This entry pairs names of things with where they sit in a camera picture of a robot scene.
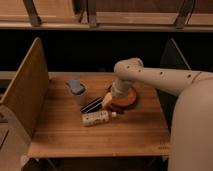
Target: black object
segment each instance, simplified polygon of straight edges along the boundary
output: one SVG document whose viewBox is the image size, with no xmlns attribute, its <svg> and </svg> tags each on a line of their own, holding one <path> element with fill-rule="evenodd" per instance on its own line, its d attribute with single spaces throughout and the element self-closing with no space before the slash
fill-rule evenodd
<svg viewBox="0 0 213 171">
<path fill-rule="evenodd" d="M 98 97 L 95 100 L 91 101 L 87 105 L 83 106 L 81 108 L 82 113 L 90 113 L 90 112 L 96 112 L 98 111 L 102 105 L 103 97 Z"/>
</svg>

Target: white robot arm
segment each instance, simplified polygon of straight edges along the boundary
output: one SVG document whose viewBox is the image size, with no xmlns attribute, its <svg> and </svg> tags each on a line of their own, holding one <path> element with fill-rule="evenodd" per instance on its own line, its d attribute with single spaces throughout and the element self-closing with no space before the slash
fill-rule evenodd
<svg viewBox="0 0 213 171">
<path fill-rule="evenodd" d="M 178 96 L 171 129 L 169 171 L 213 170 L 213 73 L 145 68 L 139 58 L 114 67 L 113 98 L 125 97 L 135 81 Z"/>
</svg>

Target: wooden table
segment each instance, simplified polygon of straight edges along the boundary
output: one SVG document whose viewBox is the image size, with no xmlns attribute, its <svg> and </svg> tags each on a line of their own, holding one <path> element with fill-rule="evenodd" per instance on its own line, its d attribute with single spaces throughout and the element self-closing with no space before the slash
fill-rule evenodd
<svg viewBox="0 0 213 171">
<path fill-rule="evenodd" d="M 28 155 L 51 157 L 112 157 L 169 155 L 169 131 L 154 88 L 135 83 L 136 108 L 109 123 L 84 127 L 64 75 L 51 79 Z M 87 101 L 104 96 L 114 76 L 77 77 L 87 87 Z"/>
</svg>

